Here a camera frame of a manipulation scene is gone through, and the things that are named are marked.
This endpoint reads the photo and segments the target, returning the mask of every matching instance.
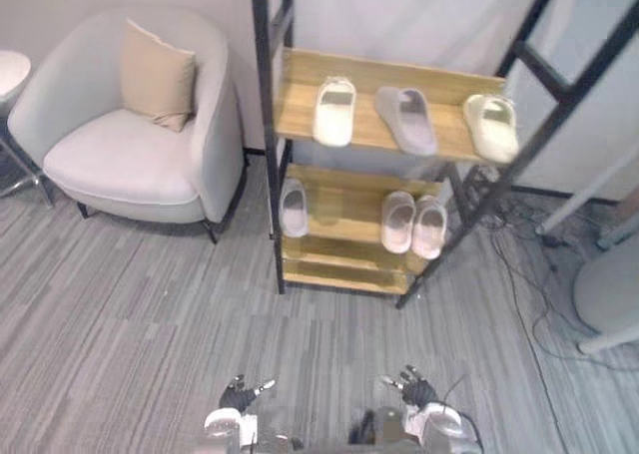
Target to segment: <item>metal table leg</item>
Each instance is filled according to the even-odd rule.
[[[47,208],[52,208],[53,201],[51,200],[49,192],[47,192],[47,188],[44,186],[44,174],[40,171],[34,172],[33,170],[31,170],[27,166],[27,164],[25,164],[22,159],[20,159],[18,154],[11,148],[11,146],[2,139],[1,136],[0,148],[2,148],[2,151],[8,154],[9,157],[11,157],[11,159],[16,163],[16,165],[18,165],[18,167],[20,167],[20,169],[26,174],[26,177],[24,177],[22,180],[0,191],[0,198],[7,197],[22,189],[23,187],[32,184],[40,192],[40,195],[44,199],[44,203],[46,204]]]

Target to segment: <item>beige cushion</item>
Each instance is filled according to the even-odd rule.
[[[129,20],[121,59],[124,107],[179,132],[192,111],[196,57]]]
[[[193,127],[190,121],[177,134],[117,110],[63,138],[43,170],[65,191],[138,205],[186,205],[199,197],[188,175]]]

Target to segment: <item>wooden shelf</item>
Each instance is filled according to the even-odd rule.
[[[330,287],[403,295],[408,290],[401,273],[368,271],[297,261],[284,261],[284,279]]]
[[[311,262],[360,270],[418,273],[426,267],[416,254],[393,254],[382,245],[322,237],[284,237],[282,257],[290,261]]]
[[[379,245],[381,203],[388,193],[436,196],[440,188],[437,183],[301,165],[289,165],[287,176],[305,186],[311,236]]]
[[[280,137],[311,141],[316,98],[329,76],[347,76],[357,89],[351,146],[398,150],[374,108],[379,87],[417,88],[426,97],[438,142],[437,156],[456,161],[490,163],[472,146],[461,106],[476,93],[501,93],[504,80],[409,65],[288,49],[283,83],[276,101]]]

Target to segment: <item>shoe rack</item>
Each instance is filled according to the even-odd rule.
[[[294,0],[283,0],[272,20],[269,0],[253,0],[272,238],[280,294],[285,293],[289,284],[301,283],[392,294],[400,296],[397,308],[406,304],[423,281],[491,210],[494,202],[509,190],[512,180],[545,146],[623,48],[612,47],[617,51],[608,54],[603,60],[605,63],[594,60],[596,70],[585,73],[572,87],[558,80],[559,75],[545,62],[538,63],[538,54],[525,43],[547,2],[534,1],[517,39],[502,62],[498,72],[500,76],[485,77],[299,50],[293,47]],[[639,8],[635,4],[627,15],[630,20],[626,21],[626,25],[636,22],[638,14]],[[628,25],[621,34],[623,37],[620,35],[624,43],[631,38],[631,29],[632,25]],[[281,78],[274,81],[272,59],[280,50],[283,50],[283,69]],[[555,98],[558,99],[559,88],[565,92],[562,92],[562,97],[570,95],[572,98],[567,101],[558,99],[560,103],[547,123],[513,163],[500,167],[500,180],[478,206],[471,209],[455,163],[481,165],[492,162],[475,152],[463,119],[462,103],[473,94],[501,93],[503,76],[516,58],[524,62],[551,94],[557,95]],[[448,162],[443,174],[450,180],[462,221],[461,228],[447,242],[439,258],[426,263],[412,253],[400,255],[386,251],[380,241],[380,219],[381,201],[388,193],[404,190],[416,197],[437,195],[440,184],[301,166],[292,162],[293,142],[313,141],[316,97],[320,85],[329,76],[348,77],[357,90],[353,135],[349,145],[352,148],[398,151],[390,130],[374,108],[374,94],[379,87],[417,88],[428,100],[438,143],[436,156]],[[300,180],[307,191],[310,232],[301,238],[283,236],[280,229],[279,200],[285,177]]]

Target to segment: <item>white wall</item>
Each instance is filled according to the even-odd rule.
[[[600,46],[631,0],[553,0],[534,45],[569,79]],[[494,73],[532,0],[296,0],[298,46],[376,60],[408,62],[489,75]],[[518,69],[509,89],[519,136],[529,139],[552,100]],[[520,185],[572,193],[639,138],[639,42],[584,101]],[[297,160],[335,168],[412,176],[416,159],[387,153],[327,150],[297,144]],[[422,164],[422,171],[428,165]],[[639,181],[639,163],[598,195],[620,199]]]
[[[491,75],[532,0],[295,1],[298,47]],[[295,157],[406,177],[435,168],[409,155],[313,144],[296,143]]]
[[[165,4],[209,16],[227,33],[232,73],[241,99],[245,144],[264,144],[251,0],[0,0],[0,48],[29,55],[35,63],[87,16],[113,5]]]
[[[569,81],[574,80],[633,0],[552,0],[532,44]],[[532,76],[517,67],[508,92],[515,100],[519,135],[526,141],[554,107]],[[639,143],[639,37],[634,38],[517,181],[574,193]],[[639,160],[597,195],[620,200],[639,184]]]

